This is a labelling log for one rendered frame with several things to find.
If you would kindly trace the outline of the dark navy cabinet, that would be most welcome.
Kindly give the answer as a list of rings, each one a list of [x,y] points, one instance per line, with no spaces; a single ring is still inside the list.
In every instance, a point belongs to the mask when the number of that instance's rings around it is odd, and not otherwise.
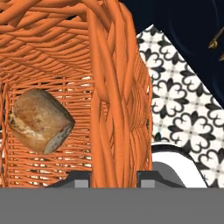
[[[208,44],[224,26],[224,0],[120,0],[137,32],[149,25],[163,32],[224,108],[224,32],[216,49]]]

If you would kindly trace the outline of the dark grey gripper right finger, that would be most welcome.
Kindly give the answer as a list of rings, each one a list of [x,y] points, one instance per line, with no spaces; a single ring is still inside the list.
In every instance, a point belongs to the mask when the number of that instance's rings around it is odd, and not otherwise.
[[[138,171],[136,173],[137,188],[185,188],[173,181],[163,178],[158,171]]]

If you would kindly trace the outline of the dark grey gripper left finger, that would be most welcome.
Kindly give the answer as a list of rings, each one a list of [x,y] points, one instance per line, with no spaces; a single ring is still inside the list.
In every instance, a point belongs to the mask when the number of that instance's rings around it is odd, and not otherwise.
[[[50,187],[89,188],[90,171],[70,171],[65,179],[51,184]]]

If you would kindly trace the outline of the white round object black rim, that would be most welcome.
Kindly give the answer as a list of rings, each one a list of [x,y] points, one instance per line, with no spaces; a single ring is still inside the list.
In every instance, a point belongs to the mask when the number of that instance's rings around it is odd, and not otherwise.
[[[172,143],[153,143],[152,167],[164,179],[186,188],[208,188],[200,169],[184,149]]]

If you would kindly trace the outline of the brown bread loaf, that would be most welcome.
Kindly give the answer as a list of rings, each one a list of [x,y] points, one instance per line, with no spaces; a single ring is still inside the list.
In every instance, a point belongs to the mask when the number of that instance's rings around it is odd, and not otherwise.
[[[8,124],[12,135],[25,147],[50,154],[66,140],[75,120],[51,94],[31,89],[15,101],[8,113]]]

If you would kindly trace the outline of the orange wicker basket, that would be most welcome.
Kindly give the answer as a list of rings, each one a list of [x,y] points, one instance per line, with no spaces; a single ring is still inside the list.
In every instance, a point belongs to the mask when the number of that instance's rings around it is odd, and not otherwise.
[[[8,119],[24,92],[55,97],[75,125],[34,152]],[[44,187],[75,171],[94,187],[133,187],[152,167],[152,85],[120,0],[0,0],[0,187]]]

